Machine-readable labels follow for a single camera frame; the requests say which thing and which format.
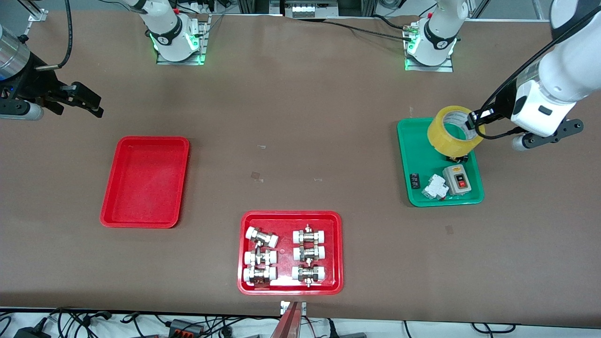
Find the cable connector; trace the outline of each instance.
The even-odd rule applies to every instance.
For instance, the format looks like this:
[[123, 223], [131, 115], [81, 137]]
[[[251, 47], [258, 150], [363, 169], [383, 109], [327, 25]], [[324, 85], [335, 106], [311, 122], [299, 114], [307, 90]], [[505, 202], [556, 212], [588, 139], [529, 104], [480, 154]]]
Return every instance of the cable connector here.
[[229, 326], [223, 327], [221, 329], [221, 334], [223, 335], [224, 338], [232, 338], [232, 336], [231, 336], [232, 335], [231, 327], [229, 327]]

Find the black cable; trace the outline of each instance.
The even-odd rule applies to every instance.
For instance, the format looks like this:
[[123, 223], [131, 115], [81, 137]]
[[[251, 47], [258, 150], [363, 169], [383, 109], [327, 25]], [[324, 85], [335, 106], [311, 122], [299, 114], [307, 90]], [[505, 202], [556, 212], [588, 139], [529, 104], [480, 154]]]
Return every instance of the black cable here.
[[118, 2], [118, 1], [107, 1], [107, 0], [98, 0], [100, 2], [104, 2], [105, 4], [117, 4], [117, 5], [121, 5], [121, 7], [125, 8], [126, 10], [129, 11], [129, 7], [125, 6], [124, 4]]
[[4, 321], [4, 319], [7, 320], [6, 326], [2, 329], [2, 331], [0, 331], [0, 337], [2, 337], [2, 335], [6, 332], [6, 330], [8, 329], [8, 326], [10, 325], [10, 322], [13, 321], [13, 318], [9, 317], [2, 317], [0, 318], [0, 322]]
[[407, 326], [407, 321], [403, 321], [403, 325], [405, 326], [405, 332], [407, 332], [407, 337], [413, 338], [413, 337], [411, 337], [411, 333], [409, 333], [409, 327]]
[[142, 331], [140, 330], [140, 326], [138, 325], [137, 318], [139, 315], [140, 315], [140, 312], [132, 312], [129, 315], [123, 316], [123, 318], [121, 318], [120, 322], [122, 322], [123, 324], [129, 324], [129, 323], [133, 322], [133, 325], [136, 327], [136, 331], [138, 332], [140, 337], [144, 338], [144, 334], [142, 333]]
[[133, 326], [136, 327], [136, 331], [138, 332], [138, 334], [140, 335], [140, 338], [144, 338], [144, 334], [142, 333], [142, 331], [140, 331], [140, 326], [138, 326], [138, 320], [137, 317], [134, 317], [133, 319]]
[[164, 320], [162, 320], [162, 319], [159, 317], [159, 315], [154, 315], [154, 316], [156, 317], [156, 319], [158, 319], [158, 320], [159, 320], [159, 322], [161, 322], [161, 323], [163, 323], [163, 324], [167, 325], [167, 322], [165, 322]]
[[195, 10], [191, 9], [190, 7], [186, 7], [186, 6], [182, 6], [182, 5], [180, 5], [180, 4], [179, 4], [179, 2], [177, 2], [177, 0], [169, 0], [169, 3], [170, 3], [172, 6], [173, 6], [173, 8], [177, 8], [177, 7], [179, 7], [179, 8], [183, 8], [183, 9], [185, 9], [185, 10], [189, 10], [189, 11], [191, 11], [192, 13], [196, 13], [196, 14], [198, 14], [198, 12], [197, 12], [197, 11], [195, 11]]
[[585, 22], [588, 22], [588, 20], [590, 20], [593, 16], [595, 16], [599, 11], [601, 11], [601, 6], [597, 6], [595, 9], [593, 9], [592, 11], [590, 11], [590, 13], [588, 13], [582, 19], [580, 19], [575, 25], [573, 25], [572, 27], [570, 27], [570, 29], [568, 29], [563, 34], [561, 34], [559, 37], [557, 37], [557, 38], [553, 39], [551, 42], [549, 42], [545, 47], [543, 47], [540, 51], [538, 51], [536, 54], [534, 54], [530, 59], [528, 59], [528, 61], [526, 61], [515, 72], [513, 72], [513, 74], [511, 74], [511, 76], [509, 76], [505, 80], [505, 82], [503, 82], [494, 91], [494, 93], [486, 100], [486, 102], [482, 105], [482, 107], [476, 112], [476, 119], [474, 120], [474, 125], [475, 125], [474, 129], [476, 130], [476, 133], [478, 133], [478, 135], [480, 137], [485, 138], [487, 140], [496, 140], [498, 138], [505, 137], [507, 135], [515, 134], [515, 133], [512, 133], [512, 131], [515, 131], [516, 128], [512, 129], [512, 131], [504, 132], [503, 134], [499, 134], [499, 135], [495, 135], [495, 136], [485, 135], [485, 134], [483, 134], [480, 131], [478, 120], [482, 116], [482, 113], [485, 112], [486, 110], [488, 110], [487, 107], [490, 105], [490, 103], [492, 102], [492, 100], [495, 99], [496, 96], [503, 89], [505, 89], [510, 83], [512, 83], [513, 80], [515, 80], [517, 78], [517, 76], [520, 75], [520, 73], [522, 73], [522, 71], [524, 71], [524, 69], [528, 68], [528, 66], [530, 66], [534, 61], [536, 61], [538, 58], [540, 58], [545, 52], [547, 52], [548, 50], [550, 50], [551, 47], [555, 46], [559, 41], [563, 41], [564, 37], [567, 37], [574, 30], [580, 28], [580, 26], [582, 26]]
[[[246, 319], [246, 318], [238, 318], [238, 319], [234, 319], [234, 320], [233, 320], [233, 322], [231, 322], [231, 323], [229, 323], [229, 324], [224, 324], [224, 326], [223, 326], [223, 327], [230, 327], [230, 326], [234, 325], [235, 323], [238, 323], [238, 322], [240, 322], [240, 321], [243, 321], [244, 319]], [[213, 328], [211, 328], [209, 331], [207, 331], [207, 332], [205, 332], [205, 333], [202, 333], [202, 334], [201, 334], [201, 336], [212, 336], [212, 335], [214, 335], [215, 333], [217, 333], [217, 331], [213, 331], [213, 330], [214, 330], [214, 327], [213, 327]]]
[[431, 10], [432, 8], [434, 8], [437, 4], [433, 4], [432, 6], [428, 7], [428, 9], [426, 9], [425, 11], [421, 12], [418, 16], [421, 17], [422, 15], [424, 15], [427, 11]]
[[79, 332], [79, 329], [81, 329], [83, 327], [83, 328], [85, 328], [85, 331], [88, 334], [88, 337], [91, 336], [91, 337], [94, 337], [94, 338], [98, 338], [98, 336], [96, 335], [96, 333], [94, 333], [89, 327], [87, 327], [86, 325], [84, 325], [84, 322], [79, 318], [80, 315], [82, 315], [82, 314], [83, 315], [87, 315], [87, 313], [80, 313], [80, 314], [74, 315], [72, 312], [70, 312], [70, 311], [68, 311], [66, 309], [57, 308], [56, 310], [54, 310], [53, 312], [51, 312], [50, 315], [52, 315], [52, 314], [54, 314], [56, 312], [58, 312], [58, 318], [56, 320], [56, 324], [58, 326], [58, 335], [60, 336], [60, 338], [66, 338], [66, 335], [63, 333], [63, 331], [61, 329], [61, 327], [63, 327], [61, 325], [61, 319], [63, 317], [63, 313], [66, 313], [69, 316], [71, 316], [71, 318], [75, 322], [77, 322], [79, 324], [79, 326], [77, 327], [77, 329], [75, 329], [75, 337], [77, 337], [77, 333]]
[[70, 319], [70, 322], [67, 322], [65, 324], [65, 326], [68, 325], [67, 331], [65, 332], [65, 337], [69, 337], [69, 331], [71, 331], [71, 327], [73, 327], [73, 324], [75, 324], [75, 319], [73, 319], [73, 318]]
[[495, 333], [495, 334], [505, 334], [505, 333], [511, 333], [511, 332], [515, 331], [515, 329], [516, 329], [516, 324], [508, 324], [508, 325], [511, 325], [511, 328], [509, 328], [509, 329], [507, 329], [507, 330], [502, 330], [502, 331], [495, 331], [495, 330], [491, 330], [491, 329], [490, 329], [490, 327], [488, 326], [488, 324], [486, 324], [486, 323], [478, 323], [478, 324], [482, 324], [482, 325], [484, 325], [484, 327], [486, 327], [486, 329], [487, 329], [488, 331], [484, 331], [484, 330], [481, 330], [481, 329], [477, 328], [477, 327], [476, 327], [476, 323], [471, 323], [471, 325], [472, 325], [472, 328], [473, 328], [474, 330], [478, 331], [478, 332], [479, 332], [479, 333], [481, 333], [481, 334], [489, 334], [491, 337], [492, 337], [492, 334], [493, 334], [493, 333]]
[[379, 14], [374, 14], [374, 15], [372, 15], [372, 17], [377, 17], [378, 19], [381, 19], [382, 21], [384, 21], [385, 24], [389, 25], [392, 28], [403, 30], [403, 26], [395, 25], [394, 23], [388, 21], [387, 18], [385, 18]]
[[65, 0], [65, 10], [67, 12], [67, 28], [69, 31], [69, 42], [67, 43], [67, 52], [65, 52], [65, 57], [59, 64], [36, 67], [35, 69], [39, 72], [60, 69], [67, 64], [67, 61], [69, 61], [69, 58], [71, 57], [71, 50], [73, 49], [73, 23], [71, 22], [71, 4], [69, 3], [69, 0]]
[[79, 329], [82, 328], [83, 325], [80, 325], [77, 327], [77, 329], [75, 330], [75, 334], [73, 335], [73, 338], [77, 338], [77, 334], [79, 333]]
[[345, 25], [343, 23], [331, 22], [331, 21], [323, 21], [323, 23], [329, 23], [331, 25], [341, 26], [341, 27], [345, 27], [345, 28], [349, 28], [349, 29], [354, 29], [356, 31], [365, 32], [365, 33], [374, 34], [374, 35], [379, 35], [379, 36], [383, 36], [383, 37], [397, 38], [397, 39], [403, 40], [403, 41], [411, 41], [411, 39], [408, 38], [408, 37], [401, 37], [401, 36], [397, 36], [397, 35], [390, 35], [390, 34], [384, 34], [384, 33], [380, 33], [380, 32], [368, 31], [367, 29], [353, 27], [353, 26], [348, 26], [348, 25]]
[[331, 318], [326, 318], [328, 322], [330, 322], [330, 338], [340, 338], [338, 333], [336, 332], [336, 325], [334, 325], [334, 321]]

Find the red tray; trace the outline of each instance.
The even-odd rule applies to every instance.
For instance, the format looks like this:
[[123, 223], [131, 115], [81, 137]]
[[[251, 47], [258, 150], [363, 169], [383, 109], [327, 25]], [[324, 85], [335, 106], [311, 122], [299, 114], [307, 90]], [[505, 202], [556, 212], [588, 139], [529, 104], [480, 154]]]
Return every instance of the red tray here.
[[180, 213], [190, 142], [126, 136], [117, 144], [100, 222], [106, 227], [166, 229]]
[[[315, 262], [324, 266], [326, 278], [320, 285], [307, 287], [292, 279], [292, 266], [301, 264], [294, 261], [292, 248], [292, 231], [302, 230], [309, 224], [315, 231], [323, 230], [326, 258]], [[247, 284], [242, 278], [244, 252], [251, 251], [255, 244], [246, 239], [248, 227], [258, 227], [262, 232], [273, 232], [279, 236], [275, 249], [278, 252], [278, 279], [272, 280], [268, 287], [255, 287]], [[249, 211], [242, 217], [240, 226], [240, 248], [238, 252], [238, 289], [245, 295], [335, 295], [343, 287], [342, 259], [342, 220], [333, 211]]]

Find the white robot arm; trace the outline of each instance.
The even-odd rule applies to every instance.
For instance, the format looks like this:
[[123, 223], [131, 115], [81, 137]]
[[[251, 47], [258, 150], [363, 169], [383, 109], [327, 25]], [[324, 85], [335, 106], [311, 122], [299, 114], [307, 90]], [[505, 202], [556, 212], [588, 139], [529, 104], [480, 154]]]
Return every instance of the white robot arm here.
[[453, 52], [457, 33], [468, 18], [467, 0], [437, 0], [430, 18], [423, 17], [412, 26], [419, 28], [415, 43], [407, 53], [427, 66], [442, 64]]
[[551, 28], [557, 45], [518, 74], [495, 102], [470, 114], [468, 127], [509, 118], [515, 150], [527, 150], [583, 130], [580, 120], [567, 120], [576, 102], [601, 88], [601, 7], [599, 0], [554, 0]]
[[194, 34], [198, 31], [198, 21], [184, 13], [175, 14], [168, 0], [125, 0], [125, 3], [140, 14], [155, 47], [167, 61], [183, 61], [199, 49]]

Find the packing tape roll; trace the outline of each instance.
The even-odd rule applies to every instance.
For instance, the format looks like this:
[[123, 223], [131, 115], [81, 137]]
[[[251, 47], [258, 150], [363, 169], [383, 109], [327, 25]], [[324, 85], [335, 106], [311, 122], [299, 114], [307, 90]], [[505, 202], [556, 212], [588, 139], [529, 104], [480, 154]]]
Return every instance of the packing tape roll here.
[[[476, 130], [469, 130], [465, 125], [470, 112], [472, 111], [462, 106], [448, 106], [438, 112], [428, 127], [428, 140], [437, 152], [458, 158], [467, 155], [483, 140]], [[460, 140], [449, 134], [445, 123], [461, 128], [466, 139]], [[484, 133], [484, 126], [480, 126], [480, 131]]]

